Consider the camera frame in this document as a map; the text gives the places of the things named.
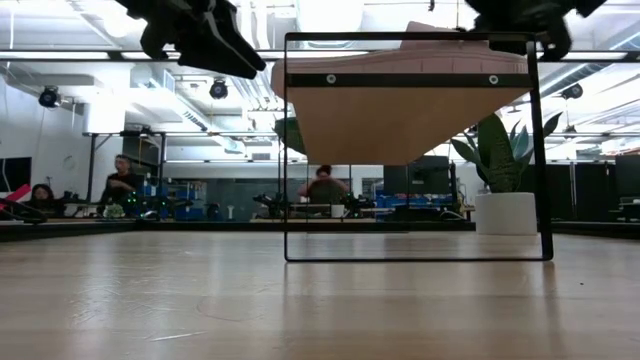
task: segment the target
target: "spotlight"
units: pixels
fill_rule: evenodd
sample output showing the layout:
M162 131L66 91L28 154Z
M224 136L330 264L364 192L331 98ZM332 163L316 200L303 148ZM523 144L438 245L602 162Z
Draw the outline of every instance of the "spotlight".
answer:
M578 131L576 130L576 126L575 125L567 125L566 128L564 128L564 130L562 130L563 133L565 134L576 134L578 133ZM569 140L571 139L571 136L565 136L564 139L565 140Z
M209 95L216 100L224 99L229 95L224 79L219 78L213 80L213 85L211 85Z
M45 86L44 91L38 98L38 103L47 109L55 109L62 103L62 96L58 92L57 86Z
M562 90L560 93L560 97L567 99L579 99L582 96L583 90L580 84L574 84L569 86L568 88Z

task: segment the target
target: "wooden floor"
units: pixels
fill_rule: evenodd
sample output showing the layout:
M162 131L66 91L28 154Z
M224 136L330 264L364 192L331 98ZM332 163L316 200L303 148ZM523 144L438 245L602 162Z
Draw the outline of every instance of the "wooden floor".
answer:
M387 240L291 245L299 255L330 253L323 241L340 255L509 247L459 233ZM640 359L640 242L555 240L553 263L288 265L277 233L2 243L0 358Z

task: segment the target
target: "white planter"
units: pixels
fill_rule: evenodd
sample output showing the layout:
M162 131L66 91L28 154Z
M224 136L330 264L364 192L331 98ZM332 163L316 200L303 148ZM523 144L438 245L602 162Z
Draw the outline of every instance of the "white planter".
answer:
M476 196L476 233L479 235L536 235L533 193Z

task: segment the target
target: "fluorescent light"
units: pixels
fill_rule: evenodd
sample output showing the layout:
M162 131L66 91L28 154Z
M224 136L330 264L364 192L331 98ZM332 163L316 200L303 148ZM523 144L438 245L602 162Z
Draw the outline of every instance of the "fluorescent light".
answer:
M284 51L257 51L263 60L284 59ZM364 55L369 51L343 51L343 50L302 50L287 51L287 58L333 58L343 56Z
M251 132L251 131L209 131L209 136L237 136L237 137L275 137L274 132Z
M0 58L28 60L108 60L106 52L91 51L0 51Z
M123 38L133 32L142 31L147 26L147 22L144 19L134 20L124 14L103 17L103 20L103 26L107 34L115 38Z
M208 137L209 135L205 132L175 132L175 133L167 133L167 137Z
M177 51L167 51L169 60L178 60L180 53ZM127 60L151 60L147 54L142 51L125 51L122 53L122 57Z
M626 52L623 51L602 51L602 52L592 52L592 51L577 51L568 53L563 60L620 60L627 55Z
M204 160L167 160L165 163L169 164L202 164Z

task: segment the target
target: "wooden panel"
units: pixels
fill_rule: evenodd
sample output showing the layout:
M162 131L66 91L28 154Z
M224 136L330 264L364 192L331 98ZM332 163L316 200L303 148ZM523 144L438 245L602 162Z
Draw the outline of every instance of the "wooden panel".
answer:
M313 164L406 165L527 90L291 88Z

